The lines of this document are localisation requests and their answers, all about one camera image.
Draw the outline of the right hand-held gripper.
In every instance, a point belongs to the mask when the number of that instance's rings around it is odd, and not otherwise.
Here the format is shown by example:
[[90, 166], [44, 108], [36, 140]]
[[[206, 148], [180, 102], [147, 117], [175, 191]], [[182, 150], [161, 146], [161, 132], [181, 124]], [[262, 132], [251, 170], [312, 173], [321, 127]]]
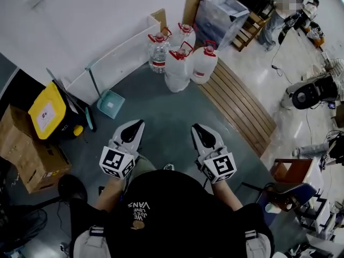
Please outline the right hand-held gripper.
[[197, 161], [198, 169], [211, 184], [225, 181], [237, 172], [233, 154], [223, 147], [223, 140], [217, 131], [206, 125], [193, 124], [191, 136], [198, 155], [203, 155], [203, 151], [214, 150], [207, 156], [199, 156]]

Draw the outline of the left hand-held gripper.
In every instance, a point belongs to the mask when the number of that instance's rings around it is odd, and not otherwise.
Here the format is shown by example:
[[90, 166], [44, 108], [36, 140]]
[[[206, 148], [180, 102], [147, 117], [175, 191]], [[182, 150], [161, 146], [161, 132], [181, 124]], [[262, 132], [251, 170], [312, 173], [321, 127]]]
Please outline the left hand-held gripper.
[[131, 120], [120, 125], [107, 146], [103, 147], [99, 166], [105, 174], [124, 180], [139, 156], [145, 122]]

